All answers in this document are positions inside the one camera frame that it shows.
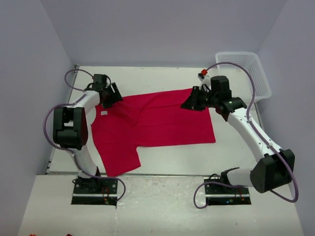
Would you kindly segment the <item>red t shirt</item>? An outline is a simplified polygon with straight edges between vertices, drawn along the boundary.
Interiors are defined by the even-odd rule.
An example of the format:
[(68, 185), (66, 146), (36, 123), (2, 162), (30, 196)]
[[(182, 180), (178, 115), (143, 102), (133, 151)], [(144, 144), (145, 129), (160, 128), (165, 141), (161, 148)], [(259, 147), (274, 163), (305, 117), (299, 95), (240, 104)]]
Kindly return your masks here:
[(93, 143), (108, 176), (141, 166), (137, 147), (215, 143), (210, 112), (181, 108), (191, 89), (125, 96), (111, 108), (95, 107)]

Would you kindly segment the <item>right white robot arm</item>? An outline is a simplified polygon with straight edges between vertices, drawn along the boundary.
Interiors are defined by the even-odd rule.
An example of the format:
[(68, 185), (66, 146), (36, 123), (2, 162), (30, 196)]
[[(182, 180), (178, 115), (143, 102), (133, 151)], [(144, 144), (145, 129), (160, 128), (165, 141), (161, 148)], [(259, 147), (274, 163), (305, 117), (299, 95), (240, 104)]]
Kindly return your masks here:
[(194, 86), (187, 100), (181, 105), (186, 110), (203, 111), (214, 108), (242, 137), (252, 151), (257, 164), (253, 169), (239, 167), (222, 172), (224, 184), (254, 187), (265, 193), (292, 181), (295, 156), (275, 144), (248, 113), (245, 102), (233, 97), (226, 76), (210, 79), (210, 89), (205, 85)]

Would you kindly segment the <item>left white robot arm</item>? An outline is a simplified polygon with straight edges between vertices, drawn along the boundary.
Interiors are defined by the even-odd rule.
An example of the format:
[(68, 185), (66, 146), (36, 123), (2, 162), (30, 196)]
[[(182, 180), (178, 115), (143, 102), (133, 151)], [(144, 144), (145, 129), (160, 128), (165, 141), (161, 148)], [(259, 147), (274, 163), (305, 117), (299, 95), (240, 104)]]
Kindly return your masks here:
[(53, 109), (53, 141), (57, 148), (70, 153), (81, 178), (100, 178), (97, 165), (87, 148), (89, 138), (87, 114), (97, 105), (111, 108), (123, 100), (118, 87), (105, 74), (93, 75), (93, 82), (73, 103)]

